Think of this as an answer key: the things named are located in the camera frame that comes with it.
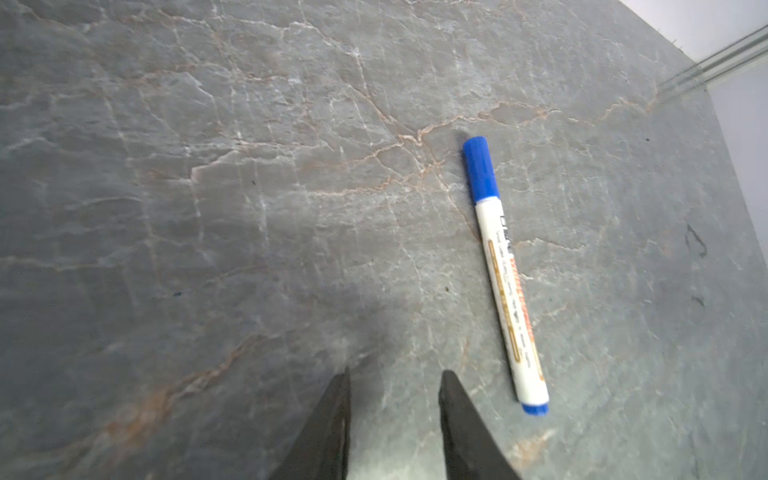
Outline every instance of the dark stain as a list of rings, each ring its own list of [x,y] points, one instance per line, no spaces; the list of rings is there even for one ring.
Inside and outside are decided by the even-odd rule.
[[[694,442],[694,433],[688,434],[688,442],[690,443],[690,450],[694,456],[694,464],[690,468],[690,473],[696,480],[701,480],[701,471],[699,470],[699,457],[696,455],[696,443]]]
[[[704,258],[707,256],[707,245],[701,240],[701,237],[699,237],[699,234],[696,233],[696,231],[691,228],[690,225],[688,226],[688,230],[685,232],[685,246],[688,247],[688,250],[690,250],[690,241],[688,240],[688,234],[692,234],[694,236],[694,239],[701,245],[701,248],[704,250],[699,252],[699,257]]]

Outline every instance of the marker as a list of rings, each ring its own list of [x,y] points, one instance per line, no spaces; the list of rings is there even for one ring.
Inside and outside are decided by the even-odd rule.
[[[464,156],[515,390],[526,413],[545,415],[549,411],[547,383],[538,360],[485,137],[467,140]]]

